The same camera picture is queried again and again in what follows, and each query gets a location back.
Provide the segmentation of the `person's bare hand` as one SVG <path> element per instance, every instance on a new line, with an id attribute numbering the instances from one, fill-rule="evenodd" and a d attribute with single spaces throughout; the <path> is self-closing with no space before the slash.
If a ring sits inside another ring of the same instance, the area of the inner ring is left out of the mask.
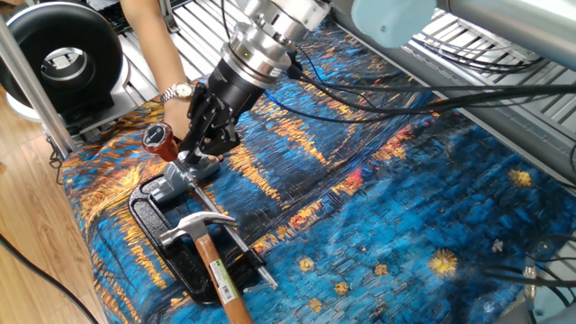
<path id="1" fill-rule="evenodd" d="M 174 136 L 180 140 L 183 140 L 189 131 L 189 107 L 189 102 L 180 99 L 170 99 L 164 103 L 164 122 L 172 128 Z"/>

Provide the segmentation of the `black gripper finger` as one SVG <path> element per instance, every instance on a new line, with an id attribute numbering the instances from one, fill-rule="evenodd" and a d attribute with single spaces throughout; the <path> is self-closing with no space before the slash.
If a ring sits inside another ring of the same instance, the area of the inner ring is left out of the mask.
<path id="1" fill-rule="evenodd" d="M 233 129 L 215 129 L 207 134 L 202 142 L 202 152 L 209 155 L 223 155 L 240 144 L 240 137 Z"/>
<path id="2" fill-rule="evenodd" d="M 187 117 L 190 120 L 188 131 L 181 140 L 180 150 L 187 151 L 184 161 L 189 165 L 196 165 L 200 157 L 195 153 L 198 142 L 201 138 L 202 130 L 202 112 L 203 112 L 203 86 L 197 85 L 194 89 L 191 103 L 188 108 Z"/>

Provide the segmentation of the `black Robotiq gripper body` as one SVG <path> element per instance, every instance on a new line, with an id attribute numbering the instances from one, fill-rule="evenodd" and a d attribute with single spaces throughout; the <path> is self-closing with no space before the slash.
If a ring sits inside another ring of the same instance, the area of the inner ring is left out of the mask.
<path id="1" fill-rule="evenodd" d="M 221 59 L 207 84 L 198 83 L 194 89 L 191 131 L 209 135 L 222 129 L 232 135 L 240 115 L 251 109 L 263 92 L 263 88 L 249 83 Z"/>

